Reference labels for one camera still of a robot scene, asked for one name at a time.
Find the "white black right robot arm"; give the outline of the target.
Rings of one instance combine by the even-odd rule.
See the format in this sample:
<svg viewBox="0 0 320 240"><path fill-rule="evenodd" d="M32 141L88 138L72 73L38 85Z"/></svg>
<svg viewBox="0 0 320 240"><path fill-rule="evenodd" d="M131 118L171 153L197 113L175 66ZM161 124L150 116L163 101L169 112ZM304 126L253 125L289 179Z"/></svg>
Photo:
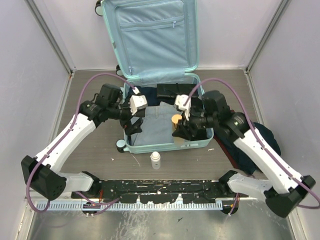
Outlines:
<svg viewBox="0 0 320 240"><path fill-rule="evenodd" d="M204 93L201 101L202 107L194 108L188 95L176 96L174 107L182 114L172 135L191 140L204 129L223 135L255 163L266 179L254 179L230 170L219 179L220 193L225 197L239 193L256 198L277 216L287 217L311 193L315 179L290 167L244 113L230 109L219 91Z"/></svg>

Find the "amber bottle with gold cap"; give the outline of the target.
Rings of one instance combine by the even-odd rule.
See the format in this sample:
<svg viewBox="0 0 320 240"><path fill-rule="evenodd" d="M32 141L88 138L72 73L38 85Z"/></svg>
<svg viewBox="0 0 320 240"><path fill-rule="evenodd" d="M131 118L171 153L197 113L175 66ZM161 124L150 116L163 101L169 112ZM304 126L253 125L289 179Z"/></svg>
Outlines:
<svg viewBox="0 0 320 240"><path fill-rule="evenodd" d="M171 117L172 132L174 132L177 129L178 122L181 119L182 119L182 116L180 114L175 114ZM185 142L185 140L183 138L173 136L173 142L176 146L181 146Z"/></svg>

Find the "black garment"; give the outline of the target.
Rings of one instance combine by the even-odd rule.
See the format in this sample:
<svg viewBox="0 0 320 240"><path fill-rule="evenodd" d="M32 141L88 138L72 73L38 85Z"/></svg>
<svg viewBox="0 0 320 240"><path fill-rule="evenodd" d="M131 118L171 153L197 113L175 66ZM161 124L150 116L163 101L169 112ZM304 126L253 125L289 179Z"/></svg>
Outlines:
<svg viewBox="0 0 320 240"><path fill-rule="evenodd" d="M206 140L207 137L207 129L200 125L193 125L190 128L191 132L191 140L192 141L200 141Z"/></svg>

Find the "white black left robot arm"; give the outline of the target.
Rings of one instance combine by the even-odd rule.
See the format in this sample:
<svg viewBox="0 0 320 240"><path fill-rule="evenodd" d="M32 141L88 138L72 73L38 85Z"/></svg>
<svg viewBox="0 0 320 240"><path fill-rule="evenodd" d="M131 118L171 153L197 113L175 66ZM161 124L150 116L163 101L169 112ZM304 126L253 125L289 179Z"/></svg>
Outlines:
<svg viewBox="0 0 320 240"><path fill-rule="evenodd" d="M23 177L28 188L49 201L63 193L82 192L95 198L102 188L101 181L93 174L63 173L62 166L76 147L97 127L107 120L119 120L129 134L142 132L141 124L148 105L146 97L137 87L127 98L122 90L104 84L92 100L79 103L76 113L63 131L35 157L25 156L21 161Z"/></svg>

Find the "black toiletry pouch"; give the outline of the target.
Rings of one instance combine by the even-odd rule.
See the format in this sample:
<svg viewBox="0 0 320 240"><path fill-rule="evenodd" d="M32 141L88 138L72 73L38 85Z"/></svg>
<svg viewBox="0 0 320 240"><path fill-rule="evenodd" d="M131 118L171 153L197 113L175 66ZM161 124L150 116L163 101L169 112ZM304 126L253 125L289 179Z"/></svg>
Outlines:
<svg viewBox="0 0 320 240"><path fill-rule="evenodd" d="M156 98L159 102L173 105L177 95L189 95L196 84L192 83L161 83L156 87Z"/></svg>

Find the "navy blue sweater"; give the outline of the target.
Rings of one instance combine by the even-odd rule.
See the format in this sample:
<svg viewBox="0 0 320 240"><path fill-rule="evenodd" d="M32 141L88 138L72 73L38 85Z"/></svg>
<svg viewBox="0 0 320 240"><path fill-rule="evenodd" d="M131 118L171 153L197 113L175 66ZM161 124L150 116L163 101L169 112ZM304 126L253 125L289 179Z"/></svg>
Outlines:
<svg viewBox="0 0 320 240"><path fill-rule="evenodd" d="M145 96L148 107L156 107L160 105L157 99L157 89L155 87L136 86L139 92Z"/></svg>

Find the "light blue jeans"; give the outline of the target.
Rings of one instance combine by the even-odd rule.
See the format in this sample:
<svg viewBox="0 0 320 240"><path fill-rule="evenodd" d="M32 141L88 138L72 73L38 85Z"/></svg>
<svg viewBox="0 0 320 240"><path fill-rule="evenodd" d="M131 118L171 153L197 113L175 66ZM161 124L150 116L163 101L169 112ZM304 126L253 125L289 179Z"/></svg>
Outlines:
<svg viewBox="0 0 320 240"><path fill-rule="evenodd" d="M172 116L180 115L173 105L161 102L159 106L148 106L141 125L142 132L131 135L133 146L173 144Z"/></svg>

